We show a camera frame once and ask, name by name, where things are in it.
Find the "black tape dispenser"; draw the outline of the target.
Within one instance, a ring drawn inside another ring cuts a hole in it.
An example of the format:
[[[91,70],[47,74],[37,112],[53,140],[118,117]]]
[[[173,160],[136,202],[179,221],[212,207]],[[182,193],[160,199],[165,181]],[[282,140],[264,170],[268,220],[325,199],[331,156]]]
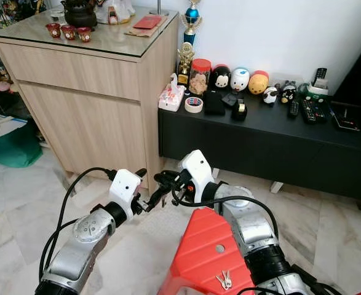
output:
[[[232,106],[231,118],[236,121],[243,121],[247,118],[248,107],[244,99],[236,99],[236,103]]]

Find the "light wood cabinet glass top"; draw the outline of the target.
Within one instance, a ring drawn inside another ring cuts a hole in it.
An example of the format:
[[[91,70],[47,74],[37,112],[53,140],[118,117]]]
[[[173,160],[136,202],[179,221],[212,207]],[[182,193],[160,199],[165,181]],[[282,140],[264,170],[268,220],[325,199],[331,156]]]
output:
[[[158,101],[177,61],[180,15],[152,36],[99,23],[90,42],[51,37],[48,12],[0,29],[0,57],[60,165],[159,172]]]

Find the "blue and gold trophy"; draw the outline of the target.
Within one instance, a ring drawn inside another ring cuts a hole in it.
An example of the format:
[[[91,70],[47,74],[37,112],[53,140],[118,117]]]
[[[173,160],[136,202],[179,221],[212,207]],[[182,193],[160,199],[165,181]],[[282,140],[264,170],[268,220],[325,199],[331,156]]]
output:
[[[189,7],[183,15],[183,24],[185,30],[183,31],[183,41],[194,45],[198,27],[202,24],[202,17],[198,11],[197,4],[201,0],[189,0]]]

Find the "yellow round plush toy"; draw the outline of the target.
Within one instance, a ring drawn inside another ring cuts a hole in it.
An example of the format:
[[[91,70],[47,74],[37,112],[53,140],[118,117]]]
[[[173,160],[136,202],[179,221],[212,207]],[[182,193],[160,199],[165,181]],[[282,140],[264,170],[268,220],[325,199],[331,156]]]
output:
[[[248,91],[252,95],[262,95],[269,87],[269,74],[267,71],[256,70],[248,81]]]

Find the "small panda figure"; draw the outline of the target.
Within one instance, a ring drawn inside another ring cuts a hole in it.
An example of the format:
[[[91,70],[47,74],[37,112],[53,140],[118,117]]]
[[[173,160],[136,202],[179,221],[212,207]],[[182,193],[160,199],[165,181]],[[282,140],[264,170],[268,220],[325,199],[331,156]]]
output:
[[[280,90],[276,87],[268,87],[261,95],[261,100],[267,106],[273,106],[276,103]]]

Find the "small black white figure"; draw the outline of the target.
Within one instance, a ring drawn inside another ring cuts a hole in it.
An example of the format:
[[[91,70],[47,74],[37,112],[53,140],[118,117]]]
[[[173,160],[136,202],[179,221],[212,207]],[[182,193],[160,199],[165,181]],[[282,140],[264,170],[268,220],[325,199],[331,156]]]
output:
[[[285,81],[281,88],[280,101],[282,104],[290,103],[295,100],[296,95],[296,81]]]

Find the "dark teapot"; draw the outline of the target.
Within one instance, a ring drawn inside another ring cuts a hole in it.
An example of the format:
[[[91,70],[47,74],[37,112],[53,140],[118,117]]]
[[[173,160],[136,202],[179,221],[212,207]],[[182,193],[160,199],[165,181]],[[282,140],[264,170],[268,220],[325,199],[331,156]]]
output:
[[[76,28],[96,27],[98,20],[94,14],[93,0],[60,0],[68,25]]]

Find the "white tape roll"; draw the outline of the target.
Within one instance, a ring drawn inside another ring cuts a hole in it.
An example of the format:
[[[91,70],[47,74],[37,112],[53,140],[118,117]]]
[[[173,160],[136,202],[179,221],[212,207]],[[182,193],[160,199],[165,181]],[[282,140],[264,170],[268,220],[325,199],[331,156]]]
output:
[[[187,96],[183,106],[186,112],[196,114],[204,110],[204,101],[198,96]]]

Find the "red plastic stool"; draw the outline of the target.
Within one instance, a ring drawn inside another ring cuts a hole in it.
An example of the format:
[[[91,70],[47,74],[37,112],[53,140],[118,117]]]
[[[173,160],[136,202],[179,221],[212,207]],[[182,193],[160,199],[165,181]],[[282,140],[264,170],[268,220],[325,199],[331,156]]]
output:
[[[228,291],[216,279],[222,270],[230,272],[233,287]],[[237,295],[253,286],[227,221],[211,208],[192,211],[157,295]]]

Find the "slim black remote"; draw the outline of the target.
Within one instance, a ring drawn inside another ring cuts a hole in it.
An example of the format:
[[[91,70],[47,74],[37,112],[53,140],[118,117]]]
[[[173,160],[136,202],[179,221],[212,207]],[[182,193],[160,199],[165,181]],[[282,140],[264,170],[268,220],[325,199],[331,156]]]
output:
[[[288,113],[289,118],[296,118],[300,114],[300,102],[298,100],[293,100],[288,103]]]

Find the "small red cup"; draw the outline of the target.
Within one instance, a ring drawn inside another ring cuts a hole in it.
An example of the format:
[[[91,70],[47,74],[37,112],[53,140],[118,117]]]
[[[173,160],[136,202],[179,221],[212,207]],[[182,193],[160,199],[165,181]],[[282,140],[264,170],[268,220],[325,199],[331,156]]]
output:
[[[80,42],[88,43],[91,41],[91,27],[79,27],[76,28],[76,34]]]
[[[76,28],[71,25],[60,25],[60,32],[68,41],[76,40]]]
[[[51,37],[54,37],[54,39],[59,39],[61,36],[61,30],[60,30],[59,23],[48,23],[46,25],[46,30],[49,32]]]

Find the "green bag with papers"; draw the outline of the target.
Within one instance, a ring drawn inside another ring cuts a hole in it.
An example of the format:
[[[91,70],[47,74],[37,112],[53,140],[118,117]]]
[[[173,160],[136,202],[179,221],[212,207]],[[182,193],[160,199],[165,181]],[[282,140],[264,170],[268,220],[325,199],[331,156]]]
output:
[[[28,168],[42,157],[34,120],[0,114],[0,165]]]

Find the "small gold trophy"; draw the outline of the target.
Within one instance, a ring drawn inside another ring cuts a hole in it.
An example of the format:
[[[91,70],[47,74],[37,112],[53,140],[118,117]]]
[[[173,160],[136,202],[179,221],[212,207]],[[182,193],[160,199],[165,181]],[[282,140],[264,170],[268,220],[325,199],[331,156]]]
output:
[[[190,42],[184,42],[178,50],[178,84],[188,86],[189,74],[191,73],[192,59],[194,59],[192,44]]]

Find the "pink white tissue box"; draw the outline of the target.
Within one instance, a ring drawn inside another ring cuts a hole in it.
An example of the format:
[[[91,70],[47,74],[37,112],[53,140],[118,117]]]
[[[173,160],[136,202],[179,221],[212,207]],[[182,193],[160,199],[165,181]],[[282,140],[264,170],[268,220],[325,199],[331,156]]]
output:
[[[177,74],[170,76],[170,82],[164,87],[159,95],[158,108],[166,111],[177,112],[181,104],[183,104],[183,96],[186,87],[178,82]]]

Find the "dark low TV cabinet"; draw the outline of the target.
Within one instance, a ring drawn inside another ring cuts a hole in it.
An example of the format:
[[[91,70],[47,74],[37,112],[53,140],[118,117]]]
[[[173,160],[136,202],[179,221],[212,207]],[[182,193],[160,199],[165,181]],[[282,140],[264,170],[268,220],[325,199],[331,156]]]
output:
[[[200,150],[212,168],[361,200],[361,132],[306,124],[284,106],[247,99],[247,118],[158,112],[159,154]]]

